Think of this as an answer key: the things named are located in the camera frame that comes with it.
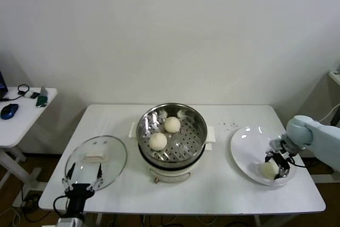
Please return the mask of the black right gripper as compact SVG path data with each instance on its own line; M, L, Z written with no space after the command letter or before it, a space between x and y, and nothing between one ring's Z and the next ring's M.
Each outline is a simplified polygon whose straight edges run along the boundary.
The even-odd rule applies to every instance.
M284 140L272 140L270 142L271 150L266 151L265 163L269 162L272 158L279 166L276 179L285 178L290 172L290 164L288 158L290 152L288 151L288 144Z

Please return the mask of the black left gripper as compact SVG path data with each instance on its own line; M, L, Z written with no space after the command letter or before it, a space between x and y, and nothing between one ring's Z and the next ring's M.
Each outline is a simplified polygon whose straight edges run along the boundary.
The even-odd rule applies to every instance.
M62 179L66 197L69 199L67 212L83 212L86 200L94 195L94 190L103 186L103 172L99 164L95 181L89 183L72 184L71 179L74 171L74 164L67 171L66 176Z

